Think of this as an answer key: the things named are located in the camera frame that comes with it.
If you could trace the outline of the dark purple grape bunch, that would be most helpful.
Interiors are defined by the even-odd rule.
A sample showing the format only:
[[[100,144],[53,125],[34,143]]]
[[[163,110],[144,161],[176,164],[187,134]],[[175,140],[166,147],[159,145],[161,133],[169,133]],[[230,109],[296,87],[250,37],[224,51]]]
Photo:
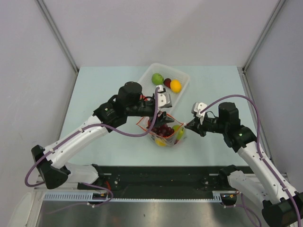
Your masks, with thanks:
[[[174,135],[174,130],[173,130],[173,127],[174,126],[174,123],[168,123],[168,124],[165,124],[161,127],[153,127],[150,131],[151,134],[155,134],[155,135],[158,135],[162,138],[168,138],[168,137],[171,137]]]

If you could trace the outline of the clear zip bag orange zipper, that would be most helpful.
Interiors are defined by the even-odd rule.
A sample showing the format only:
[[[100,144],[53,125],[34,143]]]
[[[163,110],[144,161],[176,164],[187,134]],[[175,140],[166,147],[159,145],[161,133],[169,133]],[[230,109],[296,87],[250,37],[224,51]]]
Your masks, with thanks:
[[[187,137],[185,124],[166,112],[159,112],[149,137],[160,147],[173,147]]]

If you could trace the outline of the yellow green pear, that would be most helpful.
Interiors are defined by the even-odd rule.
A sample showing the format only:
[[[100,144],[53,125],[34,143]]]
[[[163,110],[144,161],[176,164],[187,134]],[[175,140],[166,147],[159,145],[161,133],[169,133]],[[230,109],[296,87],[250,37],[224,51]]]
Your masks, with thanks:
[[[180,140],[185,135],[185,128],[179,125],[174,125],[173,127],[176,140]]]

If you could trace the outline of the yellow green mango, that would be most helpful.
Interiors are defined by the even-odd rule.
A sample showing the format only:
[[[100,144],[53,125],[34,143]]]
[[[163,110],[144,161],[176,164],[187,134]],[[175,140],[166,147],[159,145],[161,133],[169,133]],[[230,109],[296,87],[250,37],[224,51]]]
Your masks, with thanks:
[[[158,138],[155,139],[155,143],[160,147],[165,147],[167,145],[165,141]]]

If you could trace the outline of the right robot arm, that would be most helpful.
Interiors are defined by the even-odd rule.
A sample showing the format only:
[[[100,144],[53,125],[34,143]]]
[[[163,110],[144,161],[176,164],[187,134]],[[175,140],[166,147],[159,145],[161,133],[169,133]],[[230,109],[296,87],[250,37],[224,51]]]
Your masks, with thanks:
[[[208,117],[206,108],[204,103],[194,103],[191,110],[194,119],[185,128],[202,137],[207,132],[223,135],[226,145],[248,164],[258,179],[255,182],[236,166],[228,166],[219,174],[219,186],[224,190],[239,190],[261,209],[263,219],[270,227],[301,225],[303,194],[278,172],[252,130],[241,124],[236,105],[231,102],[219,104],[217,117]]]

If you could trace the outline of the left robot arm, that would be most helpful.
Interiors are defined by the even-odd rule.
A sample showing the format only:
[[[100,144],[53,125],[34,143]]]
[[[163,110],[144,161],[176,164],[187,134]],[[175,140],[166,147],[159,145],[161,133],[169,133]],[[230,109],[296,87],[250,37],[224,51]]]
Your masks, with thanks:
[[[137,82],[127,82],[118,93],[101,104],[93,114],[76,130],[51,145],[39,145],[31,149],[36,168],[47,189],[56,189],[67,182],[79,183],[101,188],[105,178],[97,171],[96,165],[74,165],[68,161],[95,139],[111,132],[139,138],[149,134],[153,127],[172,122],[162,109],[171,108],[170,94],[162,85],[158,85],[152,96],[143,96],[143,88]],[[151,124],[141,134],[120,131],[118,127],[126,124],[128,117],[149,117]]]

